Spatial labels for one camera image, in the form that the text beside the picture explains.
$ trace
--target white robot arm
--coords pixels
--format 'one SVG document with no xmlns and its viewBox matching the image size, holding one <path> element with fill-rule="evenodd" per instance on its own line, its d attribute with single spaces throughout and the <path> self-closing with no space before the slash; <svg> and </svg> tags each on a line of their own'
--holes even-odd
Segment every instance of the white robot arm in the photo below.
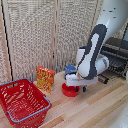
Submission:
<svg viewBox="0 0 128 128">
<path fill-rule="evenodd" d="M 97 83 L 97 75 L 109 66 L 108 58 L 101 55 L 100 50 L 107 39 L 124 25 L 127 16 L 128 0 L 104 0 L 86 48 L 81 47 L 77 51 L 76 74 L 66 75 L 67 86 Z"/>
</svg>

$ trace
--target orange package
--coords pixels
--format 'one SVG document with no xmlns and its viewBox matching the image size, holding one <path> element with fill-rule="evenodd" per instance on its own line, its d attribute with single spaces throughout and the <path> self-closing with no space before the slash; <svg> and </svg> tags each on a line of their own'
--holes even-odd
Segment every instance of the orange package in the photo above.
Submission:
<svg viewBox="0 0 128 128">
<path fill-rule="evenodd" d="M 38 66 L 36 69 L 37 73 L 37 87 L 44 91 L 51 93 L 54 89 L 54 76 L 55 71 Z"/>
</svg>

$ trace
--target red bowl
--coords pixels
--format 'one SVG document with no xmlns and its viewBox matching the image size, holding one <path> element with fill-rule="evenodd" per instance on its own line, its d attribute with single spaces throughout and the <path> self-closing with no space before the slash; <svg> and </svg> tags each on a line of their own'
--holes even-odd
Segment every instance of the red bowl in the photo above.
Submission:
<svg viewBox="0 0 128 128">
<path fill-rule="evenodd" d="M 80 90 L 79 86 L 68 87 L 65 83 L 62 84 L 62 91 L 65 96 L 75 97 L 78 94 L 79 90 Z"/>
</svg>

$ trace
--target table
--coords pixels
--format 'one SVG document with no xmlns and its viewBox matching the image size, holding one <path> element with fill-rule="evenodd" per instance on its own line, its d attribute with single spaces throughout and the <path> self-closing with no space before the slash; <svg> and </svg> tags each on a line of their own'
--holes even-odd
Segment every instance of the table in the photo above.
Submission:
<svg viewBox="0 0 128 128">
<path fill-rule="evenodd" d="M 51 94 L 42 91 L 52 108 L 39 128 L 108 128 L 128 100 L 128 84 L 109 71 L 105 75 L 110 79 L 107 84 L 99 81 L 88 86 L 86 92 L 81 86 L 76 97 L 67 97 L 62 93 L 64 72 L 56 74 L 54 91 Z M 13 128 L 1 107 L 0 128 Z"/>
</svg>

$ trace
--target red shopping basket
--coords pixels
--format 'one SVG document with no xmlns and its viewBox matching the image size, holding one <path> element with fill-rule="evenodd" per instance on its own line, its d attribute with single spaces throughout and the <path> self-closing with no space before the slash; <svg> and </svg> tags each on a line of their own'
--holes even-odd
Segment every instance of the red shopping basket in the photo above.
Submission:
<svg viewBox="0 0 128 128">
<path fill-rule="evenodd" d="M 51 108 L 45 95 L 28 79 L 0 85 L 0 103 L 16 128 L 37 128 Z"/>
</svg>

